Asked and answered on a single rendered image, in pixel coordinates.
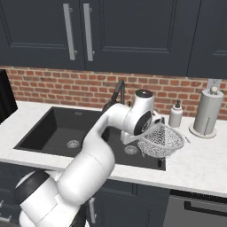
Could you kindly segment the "grey dishwasher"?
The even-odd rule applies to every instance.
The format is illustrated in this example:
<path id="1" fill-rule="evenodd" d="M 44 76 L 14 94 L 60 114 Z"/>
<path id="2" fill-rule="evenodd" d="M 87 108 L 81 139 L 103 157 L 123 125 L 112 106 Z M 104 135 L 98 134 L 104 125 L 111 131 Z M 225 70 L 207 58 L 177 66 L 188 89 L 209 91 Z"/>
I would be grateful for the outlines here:
<path id="1" fill-rule="evenodd" d="M 172 190 L 163 227 L 227 227 L 227 199 Z"/>

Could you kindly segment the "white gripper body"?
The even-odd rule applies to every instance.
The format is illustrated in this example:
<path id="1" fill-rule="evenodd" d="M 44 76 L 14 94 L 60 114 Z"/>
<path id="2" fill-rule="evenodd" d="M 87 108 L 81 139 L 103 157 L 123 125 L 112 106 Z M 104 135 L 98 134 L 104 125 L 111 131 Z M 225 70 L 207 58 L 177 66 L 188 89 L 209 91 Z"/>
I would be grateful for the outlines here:
<path id="1" fill-rule="evenodd" d="M 133 135 L 130 135 L 129 133 L 124 132 L 124 131 L 121 132 L 121 141 L 124 145 L 132 143 L 132 142 L 134 142 L 135 140 L 138 140 L 138 139 L 139 139 L 139 136 L 133 136 Z"/>

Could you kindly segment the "black appliance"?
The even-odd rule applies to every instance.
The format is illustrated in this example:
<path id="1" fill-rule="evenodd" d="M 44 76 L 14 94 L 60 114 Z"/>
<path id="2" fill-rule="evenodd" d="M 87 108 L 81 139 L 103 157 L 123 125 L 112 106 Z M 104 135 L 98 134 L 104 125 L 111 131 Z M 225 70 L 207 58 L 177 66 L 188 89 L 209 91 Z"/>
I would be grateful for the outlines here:
<path id="1" fill-rule="evenodd" d="M 0 124 L 11 116 L 18 106 L 5 69 L 0 69 Z"/>

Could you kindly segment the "white soap dispenser bottle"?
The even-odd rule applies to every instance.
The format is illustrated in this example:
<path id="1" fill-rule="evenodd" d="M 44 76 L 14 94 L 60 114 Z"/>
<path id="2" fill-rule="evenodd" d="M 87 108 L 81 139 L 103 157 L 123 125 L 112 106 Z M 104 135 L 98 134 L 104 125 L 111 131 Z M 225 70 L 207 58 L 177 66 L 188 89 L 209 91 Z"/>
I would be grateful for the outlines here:
<path id="1" fill-rule="evenodd" d="M 170 110 L 168 125 L 172 128 L 178 128 L 181 124 L 183 109 L 178 99 Z"/>

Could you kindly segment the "dark base cupboard front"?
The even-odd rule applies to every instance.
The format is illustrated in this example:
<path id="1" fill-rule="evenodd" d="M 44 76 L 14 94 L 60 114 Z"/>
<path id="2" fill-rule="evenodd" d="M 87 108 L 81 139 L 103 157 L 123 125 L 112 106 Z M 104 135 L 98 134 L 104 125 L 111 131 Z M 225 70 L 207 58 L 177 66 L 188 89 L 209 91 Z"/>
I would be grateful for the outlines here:
<path id="1" fill-rule="evenodd" d="M 0 217 L 18 223 L 20 207 L 14 199 L 14 189 L 19 180 L 36 168 L 0 162 Z"/>

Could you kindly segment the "dark base cupboard door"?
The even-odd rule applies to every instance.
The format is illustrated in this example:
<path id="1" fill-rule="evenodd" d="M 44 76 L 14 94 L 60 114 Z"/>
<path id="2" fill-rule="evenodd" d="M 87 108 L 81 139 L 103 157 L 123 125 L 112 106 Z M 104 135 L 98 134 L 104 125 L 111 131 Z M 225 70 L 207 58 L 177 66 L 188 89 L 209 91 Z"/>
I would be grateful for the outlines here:
<path id="1" fill-rule="evenodd" d="M 90 227 L 162 227 L 170 189 L 107 180 L 93 195 L 96 223 Z"/>

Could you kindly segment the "black kitchen sink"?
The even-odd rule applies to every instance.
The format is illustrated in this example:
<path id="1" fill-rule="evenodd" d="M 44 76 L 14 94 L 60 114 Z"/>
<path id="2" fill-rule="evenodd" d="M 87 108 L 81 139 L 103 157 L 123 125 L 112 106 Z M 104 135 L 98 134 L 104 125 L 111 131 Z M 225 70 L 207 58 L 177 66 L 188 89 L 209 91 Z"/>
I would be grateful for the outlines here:
<path id="1" fill-rule="evenodd" d="M 15 149 L 74 158 L 100 116 L 100 111 L 52 107 L 15 145 Z M 166 170 L 166 160 L 142 155 L 137 140 L 124 145 L 118 129 L 109 128 L 107 143 L 117 164 Z"/>

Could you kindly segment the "grey wall outlet plate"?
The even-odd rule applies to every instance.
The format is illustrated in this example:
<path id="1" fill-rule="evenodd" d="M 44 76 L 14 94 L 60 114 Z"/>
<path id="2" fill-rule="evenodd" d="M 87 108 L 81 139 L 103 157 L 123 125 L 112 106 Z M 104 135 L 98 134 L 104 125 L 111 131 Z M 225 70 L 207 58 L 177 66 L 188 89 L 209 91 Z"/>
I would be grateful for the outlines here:
<path id="1" fill-rule="evenodd" d="M 213 86 L 220 88 L 221 82 L 222 82 L 221 79 L 208 78 L 207 79 L 207 88 L 210 89 Z"/>

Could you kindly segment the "paper towel roll holder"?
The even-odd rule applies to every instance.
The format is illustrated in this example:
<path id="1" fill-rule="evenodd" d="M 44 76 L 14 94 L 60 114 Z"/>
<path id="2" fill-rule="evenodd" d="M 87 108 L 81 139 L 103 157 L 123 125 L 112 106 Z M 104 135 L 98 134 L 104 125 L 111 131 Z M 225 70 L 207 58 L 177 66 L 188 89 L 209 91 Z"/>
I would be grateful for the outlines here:
<path id="1" fill-rule="evenodd" d="M 222 102 L 223 93 L 216 86 L 202 91 L 195 120 L 189 125 L 194 136 L 205 139 L 216 136 L 215 122 Z"/>

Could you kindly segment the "black sink faucet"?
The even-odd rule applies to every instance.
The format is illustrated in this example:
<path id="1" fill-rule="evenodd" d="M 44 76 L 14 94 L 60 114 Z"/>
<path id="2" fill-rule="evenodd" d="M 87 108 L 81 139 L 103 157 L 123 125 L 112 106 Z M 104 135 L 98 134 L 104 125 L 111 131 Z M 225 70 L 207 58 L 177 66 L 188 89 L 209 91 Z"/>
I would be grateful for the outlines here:
<path id="1" fill-rule="evenodd" d="M 103 113 L 107 111 L 111 106 L 118 103 L 117 101 L 118 94 L 121 94 L 120 103 L 121 104 L 124 103 L 124 89 L 125 89 L 125 82 L 123 79 L 120 79 L 116 85 L 113 95 L 111 96 L 111 99 L 103 107 L 103 110 L 102 110 Z"/>

